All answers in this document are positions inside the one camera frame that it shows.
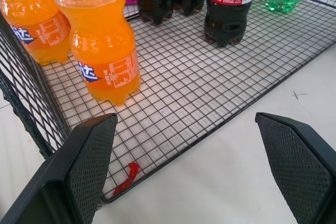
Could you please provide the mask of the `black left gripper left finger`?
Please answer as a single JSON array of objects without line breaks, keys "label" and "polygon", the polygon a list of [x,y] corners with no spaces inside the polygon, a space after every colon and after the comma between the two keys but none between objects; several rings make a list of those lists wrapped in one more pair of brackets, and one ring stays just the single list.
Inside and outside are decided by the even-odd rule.
[{"label": "black left gripper left finger", "polygon": [[78,124],[48,157],[0,224],[91,224],[106,181],[118,117]]}]

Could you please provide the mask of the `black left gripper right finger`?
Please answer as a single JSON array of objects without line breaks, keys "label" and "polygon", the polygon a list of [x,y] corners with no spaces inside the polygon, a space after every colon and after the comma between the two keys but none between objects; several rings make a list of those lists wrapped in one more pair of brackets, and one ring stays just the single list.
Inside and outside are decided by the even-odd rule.
[{"label": "black left gripper right finger", "polygon": [[336,224],[336,151],[308,124],[255,116],[273,178],[298,224]]}]

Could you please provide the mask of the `orange Fanta soda bottle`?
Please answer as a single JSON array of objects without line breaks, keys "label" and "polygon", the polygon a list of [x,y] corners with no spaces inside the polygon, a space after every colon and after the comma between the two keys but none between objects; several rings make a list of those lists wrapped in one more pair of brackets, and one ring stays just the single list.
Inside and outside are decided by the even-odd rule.
[{"label": "orange Fanta soda bottle", "polygon": [[71,51],[89,93],[123,105],[140,88],[133,29],[123,14],[126,0],[55,0],[70,23]]},{"label": "orange Fanta soda bottle", "polygon": [[70,26],[54,0],[0,0],[0,11],[37,63],[68,60]]}]

